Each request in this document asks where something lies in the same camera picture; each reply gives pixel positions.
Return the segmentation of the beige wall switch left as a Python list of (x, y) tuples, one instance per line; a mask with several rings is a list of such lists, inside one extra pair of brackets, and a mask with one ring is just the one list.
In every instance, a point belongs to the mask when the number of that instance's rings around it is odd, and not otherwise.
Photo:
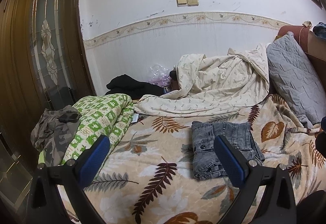
[(178, 7), (181, 7), (181, 6), (187, 6), (188, 2), (187, 0), (176, 0), (176, 4)]

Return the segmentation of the blue denim garment on headboard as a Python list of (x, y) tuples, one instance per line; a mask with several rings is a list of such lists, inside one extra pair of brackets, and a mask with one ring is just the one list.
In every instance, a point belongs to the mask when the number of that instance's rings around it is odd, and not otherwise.
[(326, 24), (319, 22), (313, 27), (313, 33), (319, 39), (326, 40)]

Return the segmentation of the cream patterned duvet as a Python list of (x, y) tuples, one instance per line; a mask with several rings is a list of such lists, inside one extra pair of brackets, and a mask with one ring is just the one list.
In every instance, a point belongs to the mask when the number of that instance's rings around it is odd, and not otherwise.
[(229, 49), (225, 56), (183, 55), (175, 66), (178, 89), (161, 96), (144, 95), (139, 114), (162, 117), (221, 115), (254, 106), (269, 93), (266, 46)]

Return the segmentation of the purple plastic bag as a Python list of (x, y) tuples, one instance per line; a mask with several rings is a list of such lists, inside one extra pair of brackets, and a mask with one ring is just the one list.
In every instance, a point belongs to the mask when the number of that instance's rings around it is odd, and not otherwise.
[(148, 82), (160, 87), (167, 87), (171, 83), (170, 71), (164, 66), (155, 64), (149, 68)]

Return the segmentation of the beige wall switch right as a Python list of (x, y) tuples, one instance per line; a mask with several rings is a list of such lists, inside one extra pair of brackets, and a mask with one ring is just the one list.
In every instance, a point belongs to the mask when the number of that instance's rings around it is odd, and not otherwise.
[(187, 5), (192, 7), (192, 6), (198, 6), (199, 1), (198, 0), (187, 0)]

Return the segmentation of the wooden glass door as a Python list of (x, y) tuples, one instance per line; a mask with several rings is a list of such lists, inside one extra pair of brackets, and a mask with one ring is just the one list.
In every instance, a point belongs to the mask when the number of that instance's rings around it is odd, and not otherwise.
[(94, 92), (78, 0), (1, 1), (1, 201), (11, 212), (24, 211), (41, 114)]

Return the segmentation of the camouflage garment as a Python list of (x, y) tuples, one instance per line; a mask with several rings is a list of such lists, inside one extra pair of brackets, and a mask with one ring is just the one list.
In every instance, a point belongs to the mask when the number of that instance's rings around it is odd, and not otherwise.
[(67, 105), (60, 110), (45, 109), (30, 134), (32, 146), (43, 153), (48, 167), (58, 166), (80, 125), (80, 112)]

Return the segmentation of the grey denim pants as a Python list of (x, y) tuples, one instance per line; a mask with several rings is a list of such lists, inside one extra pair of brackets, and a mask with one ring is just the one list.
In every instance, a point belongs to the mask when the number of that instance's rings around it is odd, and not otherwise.
[(215, 122), (192, 123), (193, 175), (198, 180), (208, 180), (227, 176), (214, 151), (214, 139), (223, 135), (233, 148), (239, 150), (247, 160), (254, 159), (262, 164), (265, 160), (261, 149), (254, 141), (250, 124)]

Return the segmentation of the green white rolled quilt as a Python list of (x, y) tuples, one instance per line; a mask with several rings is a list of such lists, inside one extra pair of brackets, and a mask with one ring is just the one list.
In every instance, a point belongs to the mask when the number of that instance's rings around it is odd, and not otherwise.
[(134, 115), (131, 97), (122, 93), (86, 96), (72, 107), (81, 114), (80, 124), (60, 162), (61, 165), (68, 159), (80, 157), (101, 135), (109, 138), (111, 153), (127, 132)]

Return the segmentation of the leaf pattern bed blanket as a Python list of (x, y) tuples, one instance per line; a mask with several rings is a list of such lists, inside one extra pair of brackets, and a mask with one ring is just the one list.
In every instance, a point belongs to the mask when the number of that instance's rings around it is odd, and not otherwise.
[[(319, 126), (302, 128), (278, 95), (235, 113), (200, 122), (248, 123), (267, 167), (284, 164), (296, 202), (325, 188), (325, 158), (317, 151)], [(132, 124), (85, 188), (106, 223), (217, 223), (239, 190), (226, 176), (193, 175), (191, 117), (142, 116)]]

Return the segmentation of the brown headboard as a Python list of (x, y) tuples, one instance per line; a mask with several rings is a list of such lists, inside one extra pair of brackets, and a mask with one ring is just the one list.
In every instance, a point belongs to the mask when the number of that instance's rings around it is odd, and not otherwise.
[(296, 42), (309, 58), (317, 75), (325, 86), (325, 40), (318, 38), (310, 30), (310, 27), (305, 27), (304, 25), (282, 26), (277, 33), (277, 38), (284, 36), (288, 32), (293, 32)]

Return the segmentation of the black garment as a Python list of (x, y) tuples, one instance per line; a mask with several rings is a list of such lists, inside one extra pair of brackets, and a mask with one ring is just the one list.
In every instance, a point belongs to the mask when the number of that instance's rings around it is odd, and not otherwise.
[(164, 89), (160, 86), (148, 82), (139, 82), (128, 75), (115, 77), (106, 85), (109, 94), (122, 93), (129, 95), (132, 100), (140, 99), (144, 95), (161, 96), (164, 95)]

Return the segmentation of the grey quilted pillow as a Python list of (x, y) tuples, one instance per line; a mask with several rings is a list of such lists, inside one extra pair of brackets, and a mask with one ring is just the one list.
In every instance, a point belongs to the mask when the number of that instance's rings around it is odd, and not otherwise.
[(294, 38), (287, 32), (266, 48), (269, 76), (304, 127), (325, 117), (325, 90), (316, 70)]

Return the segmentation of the beige wall switch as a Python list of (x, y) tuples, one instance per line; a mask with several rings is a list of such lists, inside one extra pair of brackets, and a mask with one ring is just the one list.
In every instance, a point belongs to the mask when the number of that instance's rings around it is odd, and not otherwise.
[(198, 0), (187, 0), (187, 5), (192, 7), (192, 6), (198, 6), (199, 1)]
[(188, 2), (187, 0), (176, 0), (176, 4), (178, 7), (181, 7), (181, 6), (187, 6)]

